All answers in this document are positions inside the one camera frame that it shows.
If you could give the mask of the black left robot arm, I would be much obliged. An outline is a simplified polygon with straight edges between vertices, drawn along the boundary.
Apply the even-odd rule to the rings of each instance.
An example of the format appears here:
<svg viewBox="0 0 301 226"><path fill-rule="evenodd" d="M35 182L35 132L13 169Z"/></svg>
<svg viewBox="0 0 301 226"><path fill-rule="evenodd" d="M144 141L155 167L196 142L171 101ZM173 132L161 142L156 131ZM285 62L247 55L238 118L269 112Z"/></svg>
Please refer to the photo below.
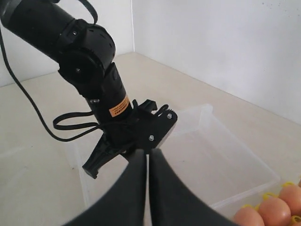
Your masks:
<svg viewBox="0 0 301 226"><path fill-rule="evenodd" d="M118 155L128 160L112 188L71 221L74 226L141 226L146 193L145 133L157 119L157 105L130 102L113 62L112 37L96 23L76 19L56 0L3 0L0 20L9 31L59 64L59 74L87 101L90 111L66 113L53 121L57 130L102 130L84 171L99 169ZM126 180L128 170L132 178Z"/></svg>

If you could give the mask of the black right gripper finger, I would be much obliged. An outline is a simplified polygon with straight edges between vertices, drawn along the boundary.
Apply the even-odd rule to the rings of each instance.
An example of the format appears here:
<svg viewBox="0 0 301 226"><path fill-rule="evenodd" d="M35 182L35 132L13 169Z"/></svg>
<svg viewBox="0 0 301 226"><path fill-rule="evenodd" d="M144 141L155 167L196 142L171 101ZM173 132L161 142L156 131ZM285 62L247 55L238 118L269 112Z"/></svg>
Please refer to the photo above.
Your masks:
<svg viewBox="0 0 301 226"><path fill-rule="evenodd" d="M160 149L149 153L149 201L154 226L235 226L201 201L176 175Z"/></svg>

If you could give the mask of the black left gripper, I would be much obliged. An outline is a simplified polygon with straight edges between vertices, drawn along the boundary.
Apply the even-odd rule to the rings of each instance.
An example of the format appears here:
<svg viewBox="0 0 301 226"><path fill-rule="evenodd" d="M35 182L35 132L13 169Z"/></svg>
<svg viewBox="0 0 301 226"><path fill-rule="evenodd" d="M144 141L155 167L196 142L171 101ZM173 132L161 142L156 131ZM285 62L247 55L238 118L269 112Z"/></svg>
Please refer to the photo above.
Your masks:
<svg viewBox="0 0 301 226"><path fill-rule="evenodd" d="M155 147L149 136L158 118L157 104L147 99L141 104L129 99L116 106L101 105L103 135L82 166L93 179L99 169L121 153L134 151L128 165L113 186L88 210L66 223L67 226L142 226L146 199L147 158L143 150Z"/></svg>

